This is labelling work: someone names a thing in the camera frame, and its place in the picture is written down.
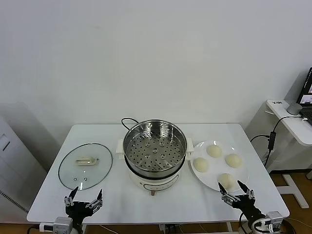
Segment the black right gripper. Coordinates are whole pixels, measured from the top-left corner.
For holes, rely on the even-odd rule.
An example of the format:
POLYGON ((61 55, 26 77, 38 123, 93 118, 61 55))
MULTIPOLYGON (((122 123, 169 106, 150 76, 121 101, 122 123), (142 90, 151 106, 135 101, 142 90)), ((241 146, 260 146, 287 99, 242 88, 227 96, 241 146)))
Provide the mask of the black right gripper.
POLYGON ((260 218, 264 218, 265 215, 262 214, 262 212, 254 205, 254 191, 252 189, 249 189, 248 186, 242 183, 240 180, 238 180, 237 183, 240 186, 241 190, 244 192, 244 194, 234 196, 230 193, 227 193, 225 188, 219 182, 218 186, 221 193, 221 199, 225 203, 232 203, 233 208, 241 210, 248 221, 256 221, 260 218))

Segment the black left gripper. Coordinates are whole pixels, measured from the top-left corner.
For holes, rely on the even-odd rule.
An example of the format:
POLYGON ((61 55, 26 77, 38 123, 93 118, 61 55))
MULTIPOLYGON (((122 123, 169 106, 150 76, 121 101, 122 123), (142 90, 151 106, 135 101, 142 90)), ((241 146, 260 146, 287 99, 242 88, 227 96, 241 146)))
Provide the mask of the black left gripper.
POLYGON ((65 212, 69 218, 72 218, 74 226, 81 226, 84 218, 91 217, 93 210, 99 210, 102 207, 102 189, 97 198, 92 202, 73 201, 79 187, 74 188, 68 196, 64 197, 65 212))

